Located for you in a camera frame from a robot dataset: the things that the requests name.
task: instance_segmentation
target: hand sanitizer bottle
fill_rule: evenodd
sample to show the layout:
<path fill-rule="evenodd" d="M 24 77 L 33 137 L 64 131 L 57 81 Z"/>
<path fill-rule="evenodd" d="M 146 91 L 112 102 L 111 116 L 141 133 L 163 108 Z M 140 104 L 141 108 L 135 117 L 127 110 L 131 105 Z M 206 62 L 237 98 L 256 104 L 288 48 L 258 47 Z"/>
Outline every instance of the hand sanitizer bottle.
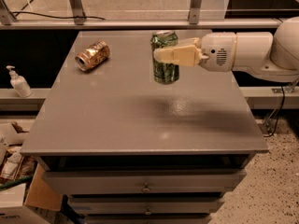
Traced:
<path fill-rule="evenodd" d="M 30 86 L 28 85 L 26 79 L 22 76 L 19 76 L 14 70 L 15 67 L 8 65 L 7 70 L 9 70 L 9 74 L 11 77 L 10 84 L 15 89 L 15 91 L 19 94 L 20 97 L 28 97 L 32 94 Z"/>

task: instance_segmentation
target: gray cabinet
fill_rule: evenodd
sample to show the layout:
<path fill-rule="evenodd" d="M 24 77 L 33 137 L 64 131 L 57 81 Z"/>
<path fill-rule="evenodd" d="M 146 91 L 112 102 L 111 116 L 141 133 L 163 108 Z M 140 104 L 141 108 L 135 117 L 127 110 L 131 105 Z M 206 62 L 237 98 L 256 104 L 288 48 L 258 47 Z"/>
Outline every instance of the gray cabinet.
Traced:
<path fill-rule="evenodd" d="M 21 150 L 89 224 L 208 223 L 267 151 L 232 73 L 154 81 L 152 32 L 80 32 Z M 99 38 L 111 57 L 83 73 L 75 56 Z"/>

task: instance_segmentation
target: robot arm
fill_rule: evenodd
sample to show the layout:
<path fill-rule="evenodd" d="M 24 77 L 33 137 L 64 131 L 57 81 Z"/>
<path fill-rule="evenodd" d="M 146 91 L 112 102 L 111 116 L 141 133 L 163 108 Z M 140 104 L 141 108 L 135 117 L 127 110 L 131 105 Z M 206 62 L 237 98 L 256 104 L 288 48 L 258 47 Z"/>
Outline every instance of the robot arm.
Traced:
<path fill-rule="evenodd" d="M 270 33 L 212 33 L 202 39 L 180 40 L 174 47 L 154 51 L 162 63 L 195 66 L 209 71 L 243 71 L 276 82 L 299 78 L 299 17 Z"/>

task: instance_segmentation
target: green can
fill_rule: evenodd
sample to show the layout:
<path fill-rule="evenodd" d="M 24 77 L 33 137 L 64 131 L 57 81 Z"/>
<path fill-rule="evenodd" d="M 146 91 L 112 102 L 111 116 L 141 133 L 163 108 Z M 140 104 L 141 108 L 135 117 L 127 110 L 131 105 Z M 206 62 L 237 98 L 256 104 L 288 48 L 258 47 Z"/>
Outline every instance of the green can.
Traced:
<path fill-rule="evenodd" d="M 152 49 L 153 75 L 155 81 L 160 84 L 171 84 L 178 80 L 178 65 L 172 63 L 158 63 L 153 58 L 153 51 L 163 47 L 175 46 L 178 43 L 178 37 L 175 31 L 159 31 L 153 33 L 150 44 Z"/>

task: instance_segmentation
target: drawer handle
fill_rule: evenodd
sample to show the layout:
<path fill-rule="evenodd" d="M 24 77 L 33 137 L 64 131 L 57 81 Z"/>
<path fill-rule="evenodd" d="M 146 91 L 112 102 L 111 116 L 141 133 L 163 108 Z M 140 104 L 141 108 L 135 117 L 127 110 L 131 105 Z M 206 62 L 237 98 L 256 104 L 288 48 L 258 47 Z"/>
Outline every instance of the drawer handle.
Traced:
<path fill-rule="evenodd" d="M 152 212 L 149 210 L 149 209 L 147 209 L 147 211 L 145 211 L 145 213 L 144 213 L 145 215 L 147 215 L 147 216 L 149 216 L 149 215 L 151 215 L 152 214 Z"/>
<path fill-rule="evenodd" d="M 143 193 L 150 193 L 151 189 L 149 188 L 149 185 L 146 183 L 145 187 L 141 190 Z"/>

